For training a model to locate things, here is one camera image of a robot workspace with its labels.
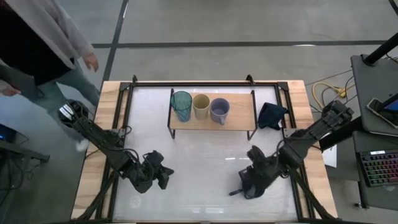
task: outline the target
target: yellow cup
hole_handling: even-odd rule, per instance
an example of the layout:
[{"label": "yellow cup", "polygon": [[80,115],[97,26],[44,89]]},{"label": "yellow cup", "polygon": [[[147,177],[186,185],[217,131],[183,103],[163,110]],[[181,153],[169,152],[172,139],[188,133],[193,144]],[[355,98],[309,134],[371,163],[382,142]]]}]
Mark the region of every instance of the yellow cup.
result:
[{"label": "yellow cup", "polygon": [[197,94],[192,100],[193,111],[197,119],[207,118],[207,114],[210,107],[210,99],[204,94]]}]

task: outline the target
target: person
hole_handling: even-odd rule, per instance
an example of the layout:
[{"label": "person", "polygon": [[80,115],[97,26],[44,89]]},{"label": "person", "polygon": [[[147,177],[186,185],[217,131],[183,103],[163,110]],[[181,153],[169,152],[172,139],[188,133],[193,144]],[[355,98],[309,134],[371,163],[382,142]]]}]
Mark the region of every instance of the person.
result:
[{"label": "person", "polygon": [[[33,76],[39,94],[24,97],[45,109],[79,151],[87,149],[88,141],[58,118],[66,99],[57,84],[78,90],[93,106],[98,104],[100,92],[77,62],[82,57],[88,69],[97,71],[92,45],[53,0],[0,0],[0,31],[0,65]],[[10,85],[2,91],[4,96],[20,93]]]}]

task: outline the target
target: yellow cable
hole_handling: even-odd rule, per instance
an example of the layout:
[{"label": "yellow cable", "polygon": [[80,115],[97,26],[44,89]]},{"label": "yellow cable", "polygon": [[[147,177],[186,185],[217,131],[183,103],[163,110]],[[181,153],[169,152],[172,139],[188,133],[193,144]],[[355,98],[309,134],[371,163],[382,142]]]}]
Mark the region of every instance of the yellow cable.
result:
[{"label": "yellow cable", "polygon": [[314,100],[318,103],[318,105],[319,105],[319,107],[320,107],[321,109],[324,108],[325,106],[322,105],[321,102],[319,102],[319,100],[318,100],[318,98],[317,98],[317,95],[315,94],[315,87],[316,87],[317,85],[325,85],[325,86],[328,86],[328,87],[334,89],[334,90],[338,93],[338,95],[339,95],[341,98],[344,98],[344,97],[346,96],[346,92],[347,92],[350,88],[352,88],[352,87],[355,86],[355,84],[353,84],[353,85],[351,85],[350,87],[348,87],[347,89],[345,89],[345,88],[337,88],[337,87],[332,86],[331,84],[325,83],[325,82],[317,82],[317,83],[314,83],[314,84],[312,85],[312,96],[313,96]]}]

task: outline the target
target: black shirt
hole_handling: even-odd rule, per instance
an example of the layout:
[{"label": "black shirt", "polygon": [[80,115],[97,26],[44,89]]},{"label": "black shirt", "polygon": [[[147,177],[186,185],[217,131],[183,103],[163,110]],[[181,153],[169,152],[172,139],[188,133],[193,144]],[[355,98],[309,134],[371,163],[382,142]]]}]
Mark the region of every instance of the black shirt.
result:
[{"label": "black shirt", "polygon": [[8,66],[32,75],[36,85],[71,70],[9,7],[0,7],[0,58]]}]

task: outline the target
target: wooden shelf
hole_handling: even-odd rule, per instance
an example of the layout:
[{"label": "wooden shelf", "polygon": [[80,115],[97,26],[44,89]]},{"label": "wooden shelf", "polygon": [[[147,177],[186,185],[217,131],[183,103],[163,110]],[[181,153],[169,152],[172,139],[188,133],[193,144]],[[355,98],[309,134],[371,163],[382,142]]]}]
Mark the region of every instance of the wooden shelf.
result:
[{"label": "wooden shelf", "polygon": [[215,98],[224,98],[229,102],[229,113],[225,124],[221,125],[210,117],[210,110],[206,119],[197,119],[192,108],[191,119],[187,122],[178,120],[172,108],[170,112],[169,128],[188,130],[220,130],[220,131],[254,131],[256,130],[256,109],[254,91],[252,93],[190,93],[192,98],[197,94],[205,94],[210,102]]}]

